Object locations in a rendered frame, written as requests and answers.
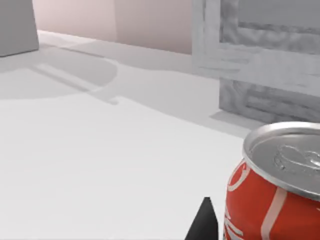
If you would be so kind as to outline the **red and white can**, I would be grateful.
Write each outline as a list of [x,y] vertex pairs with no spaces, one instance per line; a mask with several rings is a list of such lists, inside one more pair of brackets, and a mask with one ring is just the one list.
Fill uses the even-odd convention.
[[266,124],[245,137],[223,240],[320,240],[320,123]]

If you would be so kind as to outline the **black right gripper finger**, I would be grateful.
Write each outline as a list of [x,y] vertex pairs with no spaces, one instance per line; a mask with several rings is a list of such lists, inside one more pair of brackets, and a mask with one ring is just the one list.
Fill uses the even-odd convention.
[[203,198],[184,240],[218,240],[218,220],[209,196]]

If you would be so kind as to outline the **pale grey wooden shelf unit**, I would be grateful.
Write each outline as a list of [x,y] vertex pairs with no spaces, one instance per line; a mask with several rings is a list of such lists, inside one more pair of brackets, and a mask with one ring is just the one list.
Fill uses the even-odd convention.
[[192,60],[224,111],[320,122],[320,0],[192,0]]

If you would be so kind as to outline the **grey cabinet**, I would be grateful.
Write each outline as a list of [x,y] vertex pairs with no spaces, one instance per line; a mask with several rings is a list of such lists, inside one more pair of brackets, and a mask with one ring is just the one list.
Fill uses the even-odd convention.
[[33,0],[0,0],[0,57],[39,47]]

